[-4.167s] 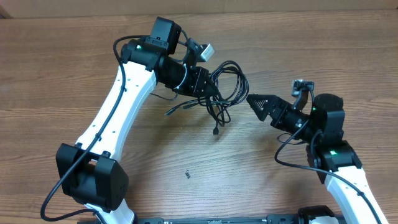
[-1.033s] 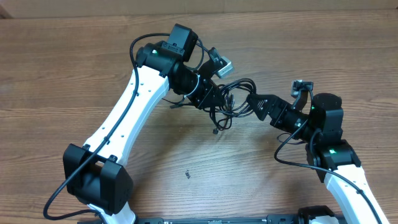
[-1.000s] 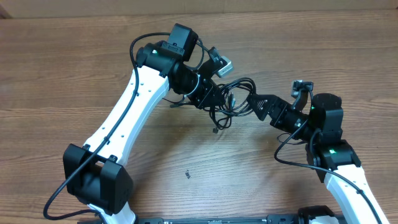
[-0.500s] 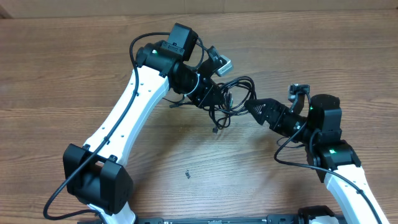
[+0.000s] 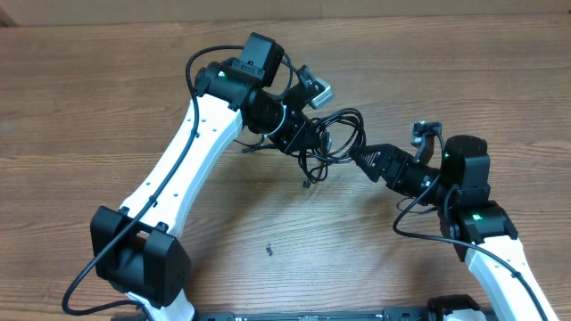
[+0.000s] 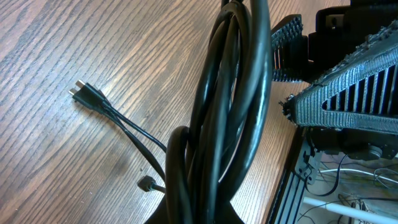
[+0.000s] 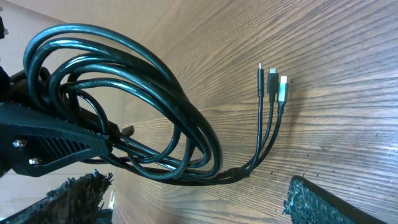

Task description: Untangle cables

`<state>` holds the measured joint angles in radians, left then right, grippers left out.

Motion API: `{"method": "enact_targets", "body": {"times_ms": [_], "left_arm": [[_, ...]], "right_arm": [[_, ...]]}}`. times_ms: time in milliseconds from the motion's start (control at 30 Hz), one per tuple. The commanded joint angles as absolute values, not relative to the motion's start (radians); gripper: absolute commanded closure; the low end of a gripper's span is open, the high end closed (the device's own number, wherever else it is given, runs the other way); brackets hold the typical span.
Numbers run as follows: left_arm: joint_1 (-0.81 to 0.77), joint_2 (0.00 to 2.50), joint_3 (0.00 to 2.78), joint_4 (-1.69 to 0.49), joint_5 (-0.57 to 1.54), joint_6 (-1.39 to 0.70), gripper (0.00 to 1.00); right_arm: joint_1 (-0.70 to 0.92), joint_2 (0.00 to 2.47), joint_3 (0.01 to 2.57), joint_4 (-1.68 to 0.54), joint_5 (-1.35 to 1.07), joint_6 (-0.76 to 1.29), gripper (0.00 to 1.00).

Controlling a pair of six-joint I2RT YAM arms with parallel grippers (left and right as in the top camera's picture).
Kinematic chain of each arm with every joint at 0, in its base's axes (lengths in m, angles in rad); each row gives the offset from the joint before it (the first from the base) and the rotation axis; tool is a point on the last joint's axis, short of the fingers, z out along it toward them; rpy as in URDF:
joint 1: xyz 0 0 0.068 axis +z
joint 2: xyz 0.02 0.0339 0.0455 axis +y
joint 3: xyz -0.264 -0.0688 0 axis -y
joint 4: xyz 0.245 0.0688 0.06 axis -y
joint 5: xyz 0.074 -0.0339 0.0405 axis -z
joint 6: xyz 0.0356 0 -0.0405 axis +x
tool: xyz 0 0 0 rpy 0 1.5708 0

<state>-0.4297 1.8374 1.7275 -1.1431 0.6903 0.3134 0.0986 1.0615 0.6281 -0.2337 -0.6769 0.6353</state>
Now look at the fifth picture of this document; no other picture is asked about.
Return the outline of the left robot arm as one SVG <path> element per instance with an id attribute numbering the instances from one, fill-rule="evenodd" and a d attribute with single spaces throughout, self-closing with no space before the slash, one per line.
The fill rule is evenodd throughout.
<path id="1" fill-rule="evenodd" d="M 186 119 L 149 176 L 117 210 L 97 209 L 90 224 L 89 268 L 125 294 L 139 320 L 191 320 L 184 289 L 191 261 L 179 239 L 213 165 L 244 128 L 283 153 L 319 144 L 303 109 L 334 96 L 309 68 L 291 68 L 285 91 L 268 92 L 280 66 L 289 65 L 273 39 L 251 34 L 239 56 L 188 71 Z"/>

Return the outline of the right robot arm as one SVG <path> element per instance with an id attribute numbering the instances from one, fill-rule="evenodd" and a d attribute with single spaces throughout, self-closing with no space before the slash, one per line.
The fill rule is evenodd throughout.
<path id="1" fill-rule="evenodd" d="M 491 200 L 490 156 L 485 140 L 439 132 L 416 134 L 411 155 L 392 144 L 363 145 L 350 155 L 368 178 L 432 205 L 439 235 L 393 231 L 409 238 L 448 243 L 480 283 L 499 320 L 554 320 L 557 315 L 536 281 L 518 231 L 505 211 Z"/>

